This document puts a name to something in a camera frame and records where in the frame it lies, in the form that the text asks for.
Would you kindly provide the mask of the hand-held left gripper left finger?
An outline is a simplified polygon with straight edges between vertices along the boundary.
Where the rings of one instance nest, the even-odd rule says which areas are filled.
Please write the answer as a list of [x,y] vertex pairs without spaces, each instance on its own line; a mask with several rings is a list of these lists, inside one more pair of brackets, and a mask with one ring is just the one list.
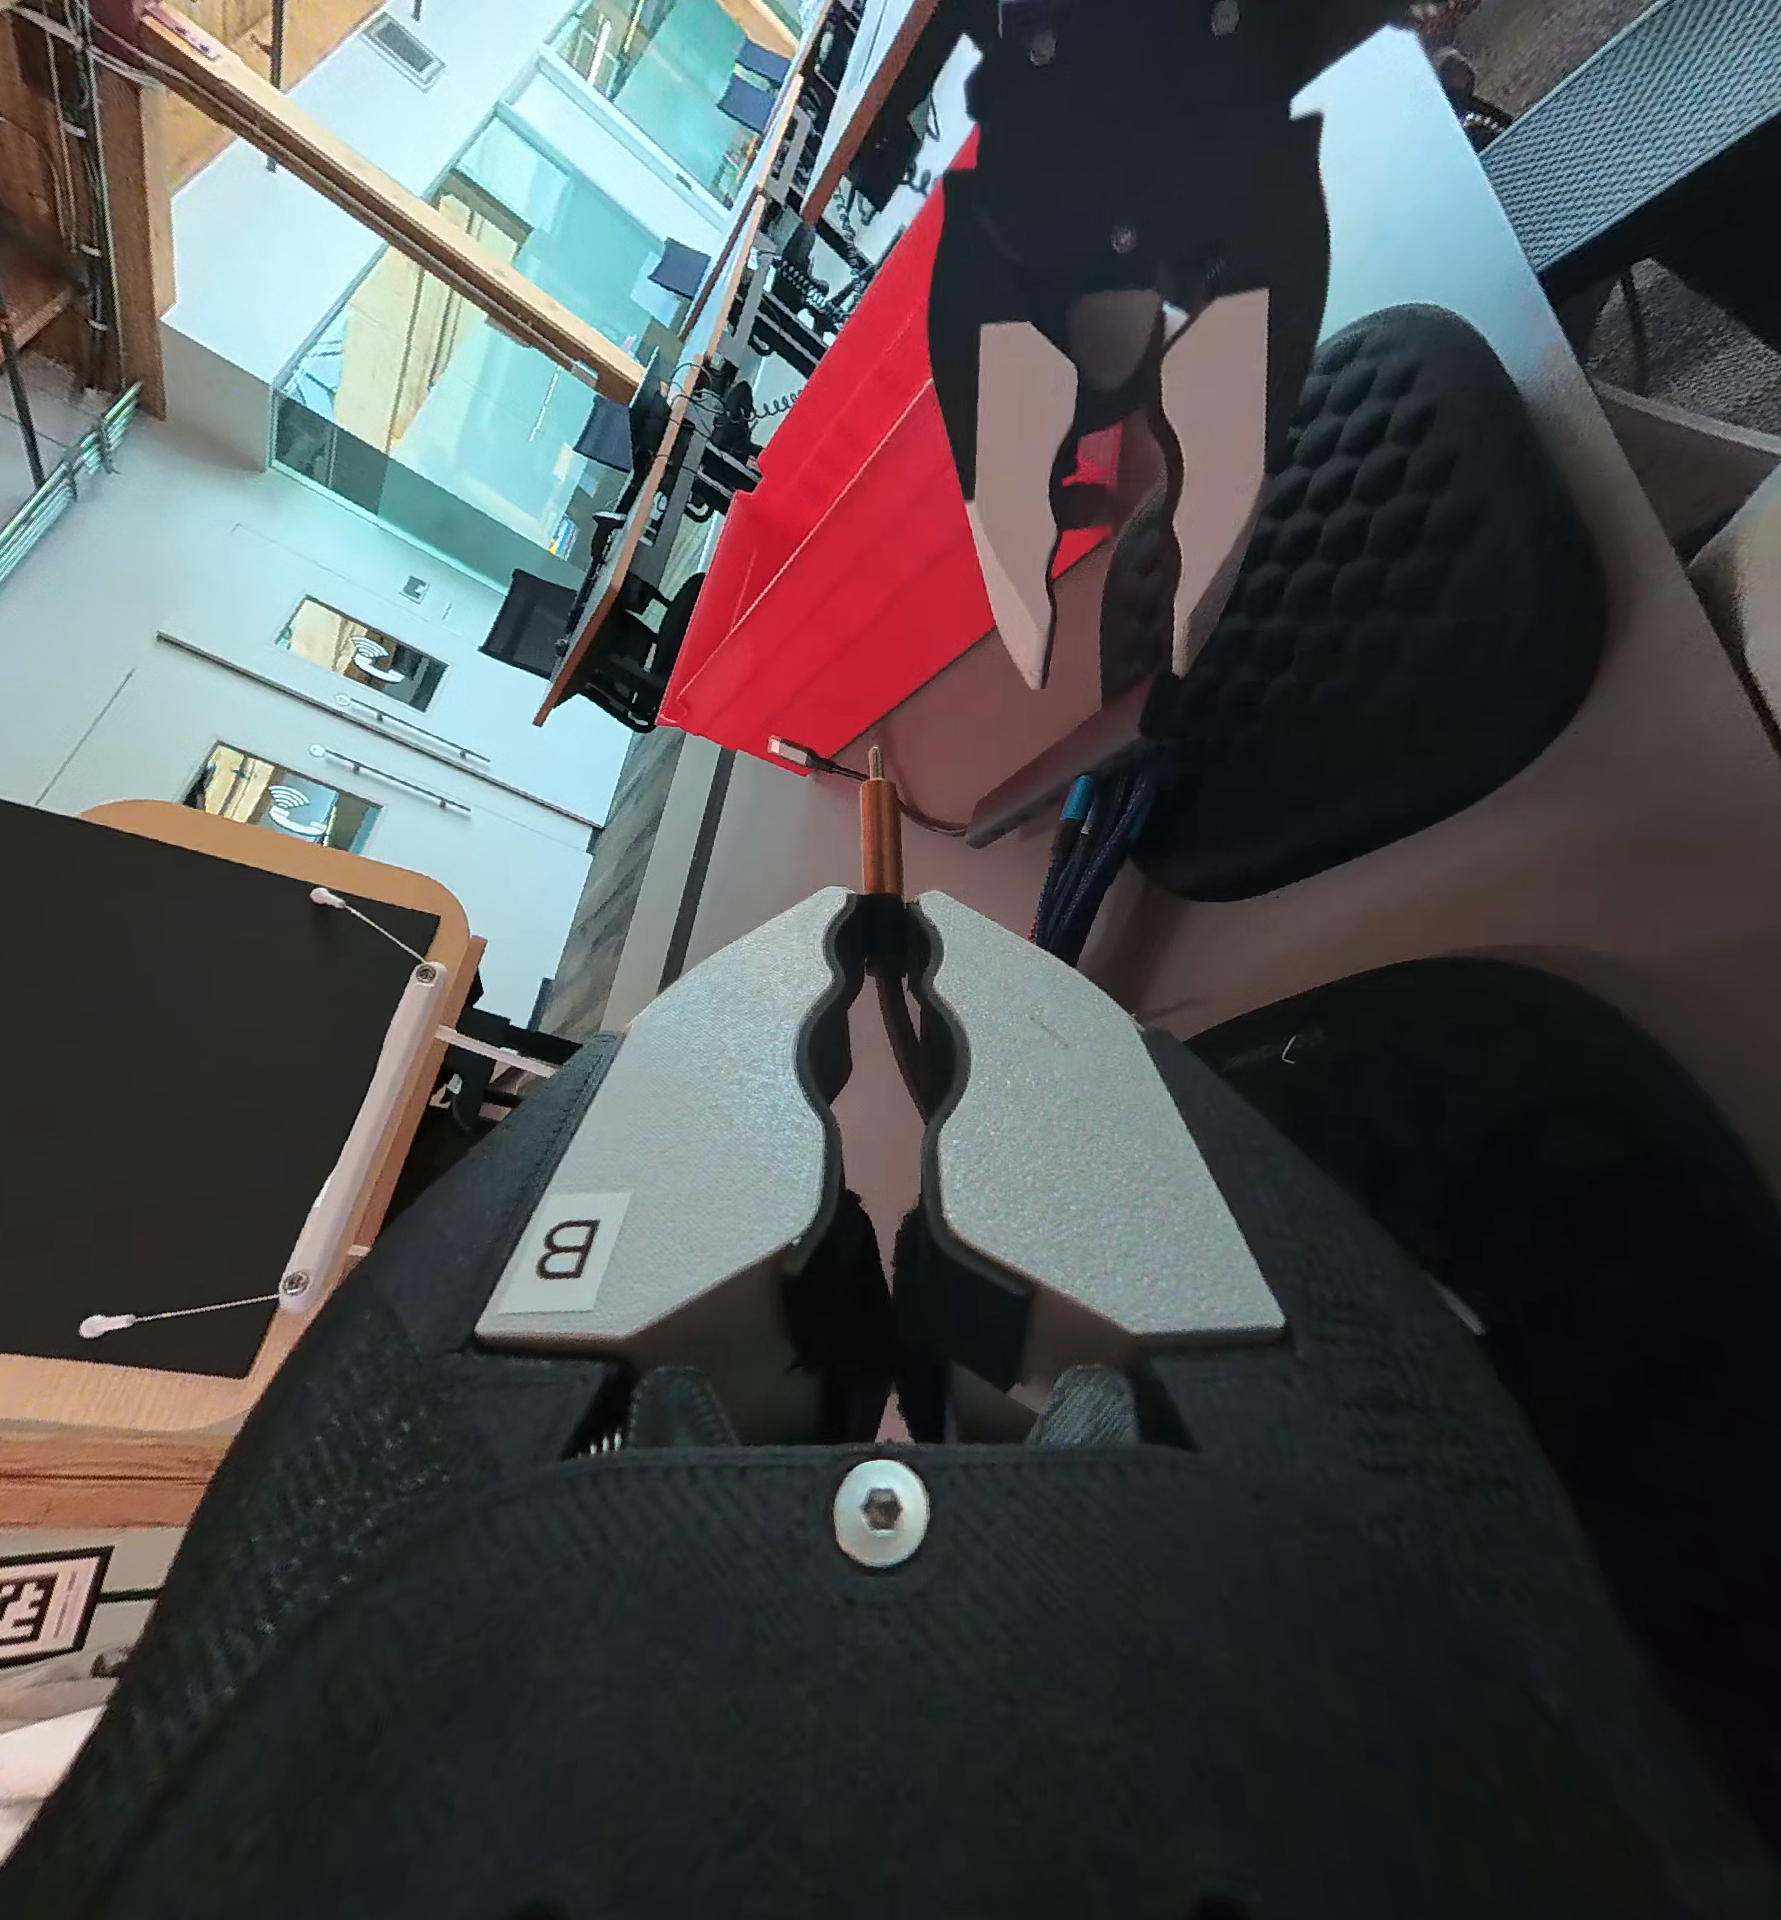
[[734,1432],[878,1432],[892,1291],[833,1116],[873,929],[826,886],[636,1017],[529,1201],[485,1347],[693,1369]]

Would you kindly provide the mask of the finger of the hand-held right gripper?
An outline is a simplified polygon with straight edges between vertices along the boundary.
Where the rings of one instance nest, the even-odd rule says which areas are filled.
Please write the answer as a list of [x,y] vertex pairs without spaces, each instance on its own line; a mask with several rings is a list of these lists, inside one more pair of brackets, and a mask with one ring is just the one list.
[[1022,685],[1049,682],[1058,554],[1117,530],[1123,422],[1080,421],[1080,382],[1031,323],[984,326],[966,517],[996,636]]
[[1188,676],[1235,592],[1268,480],[1269,294],[1210,303],[1157,365],[1160,489],[1107,563],[1107,698]]

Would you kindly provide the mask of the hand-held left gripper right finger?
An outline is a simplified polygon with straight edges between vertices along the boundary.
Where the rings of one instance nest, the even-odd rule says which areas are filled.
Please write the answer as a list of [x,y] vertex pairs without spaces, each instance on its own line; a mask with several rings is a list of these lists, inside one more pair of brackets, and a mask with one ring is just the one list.
[[1071,1369],[1288,1336],[1157,1068],[1090,978],[946,893],[906,907],[923,1116],[892,1252],[906,1427],[1024,1427]]

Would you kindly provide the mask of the grey usb hub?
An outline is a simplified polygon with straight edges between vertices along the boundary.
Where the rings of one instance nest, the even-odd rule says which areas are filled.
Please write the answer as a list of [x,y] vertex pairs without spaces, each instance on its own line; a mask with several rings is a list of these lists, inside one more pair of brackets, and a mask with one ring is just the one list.
[[996,846],[1043,811],[1061,811],[1080,777],[1117,774],[1142,753],[1146,740],[1133,727],[1129,734],[1067,734],[975,802],[966,846],[972,852]]

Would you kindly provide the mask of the red plastic bin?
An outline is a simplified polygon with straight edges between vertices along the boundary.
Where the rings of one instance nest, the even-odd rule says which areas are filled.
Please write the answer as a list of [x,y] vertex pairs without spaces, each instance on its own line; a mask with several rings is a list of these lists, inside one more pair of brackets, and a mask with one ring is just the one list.
[[1058,631],[1046,691],[1022,685],[980,583],[932,397],[926,294],[943,189],[895,241],[870,291],[760,455],[760,489],[724,524],[661,725],[755,758],[792,777],[861,766],[854,741],[906,700],[926,700],[963,659],[1043,710],[1053,735],[1107,706],[1098,588],[1117,530],[1090,554],[1068,536],[1058,586],[1076,607]]

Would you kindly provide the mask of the book stand with black sheet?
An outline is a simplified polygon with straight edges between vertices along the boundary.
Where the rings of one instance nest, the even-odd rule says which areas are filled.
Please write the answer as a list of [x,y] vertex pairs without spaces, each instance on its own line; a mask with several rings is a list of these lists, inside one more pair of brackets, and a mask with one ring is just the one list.
[[197,1511],[368,1252],[480,961],[398,865],[0,799],[0,1533]]

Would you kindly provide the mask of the grey mesh office chair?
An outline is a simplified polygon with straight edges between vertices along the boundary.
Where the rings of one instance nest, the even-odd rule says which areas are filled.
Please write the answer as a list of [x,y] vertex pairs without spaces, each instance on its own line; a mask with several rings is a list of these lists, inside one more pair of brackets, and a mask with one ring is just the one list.
[[1781,128],[1781,3],[1653,3],[1483,155],[1550,304],[1653,249],[1714,168]]

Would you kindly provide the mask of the black white marker sign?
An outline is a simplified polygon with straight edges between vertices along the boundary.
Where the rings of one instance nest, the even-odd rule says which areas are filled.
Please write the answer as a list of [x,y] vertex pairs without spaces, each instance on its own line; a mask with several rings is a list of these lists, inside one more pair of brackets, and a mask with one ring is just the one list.
[[111,1546],[3,1554],[0,1669],[80,1651],[111,1557]]

